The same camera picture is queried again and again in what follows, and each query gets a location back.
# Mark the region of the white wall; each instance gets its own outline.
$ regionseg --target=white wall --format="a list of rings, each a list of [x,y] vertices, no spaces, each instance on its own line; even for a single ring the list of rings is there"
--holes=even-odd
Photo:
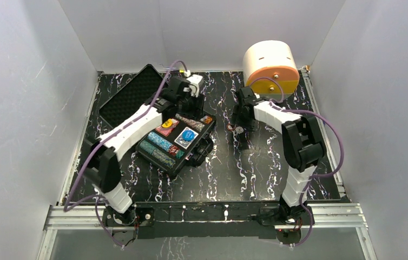
[[[96,77],[57,0],[0,0],[0,259],[35,259]]]
[[[311,77],[379,259],[408,259],[408,1],[347,0]]]
[[[242,69],[262,40],[287,42],[297,66],[311,64],[345,0],[60,0],[97,70]]]

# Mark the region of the blue poker chip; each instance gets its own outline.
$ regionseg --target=blue poker chip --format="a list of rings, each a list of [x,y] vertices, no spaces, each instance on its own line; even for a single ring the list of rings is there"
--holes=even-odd
[[[194,132],[191,130],[185,130],[182,133],[182,137],[185,141],[192,141],[194,139]]]

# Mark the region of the cylindrical container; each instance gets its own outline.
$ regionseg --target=cylindrical container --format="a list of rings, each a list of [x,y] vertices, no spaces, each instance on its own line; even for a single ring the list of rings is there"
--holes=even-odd
[[[249,86],[260,77],[276,81],[291,95],[300,80],[290,47],[281,41],[262,41],[252,45],[244,54],[244,84]],[[280,94],[279,88],[271,81],[263,79],[251,85],[257,94]]]

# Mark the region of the teal poker chip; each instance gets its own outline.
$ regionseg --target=teal poker chip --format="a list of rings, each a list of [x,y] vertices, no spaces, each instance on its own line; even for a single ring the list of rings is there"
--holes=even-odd
[[[185,141],[188,141],[188,142],[193,141],[193,139],[194,139],[194,132],[191,131],[191,130],[185,130],[185,131],[183,131],[183,133],[182,133],[182,137],[183,137],[183,139],[184,139]]]
[[[168,151],[169,148],[172,146],[172,144],[164,139],[163,137],[159,136],[155,132],[150,132],[147,136],[148,140],[153,142],[154,144],[158,145],[161,147],[163,150]]]
[[[184,154],[185,154],[184,151],[179,150],[175,156],[180,159],[180,158],[182,158],[182,156],[183,156]]]
[[[174,159],[167,156],[165,153],[161,152],[159,149],[153,151],[152,156],[160,161],[162,164],[166,165],[168,168],[174,167]]]
[[[140,148],[144,149],[149,154],[153,154],[153,151],[156,150],[156,147],[145,140],[140,142]]]

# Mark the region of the open case lid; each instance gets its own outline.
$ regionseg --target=open case lid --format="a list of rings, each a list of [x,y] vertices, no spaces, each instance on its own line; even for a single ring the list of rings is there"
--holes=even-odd
[[[153,65],[146,65],[99,109],[99,115],[115,128],[131,117],[156,92],[163,77]]]

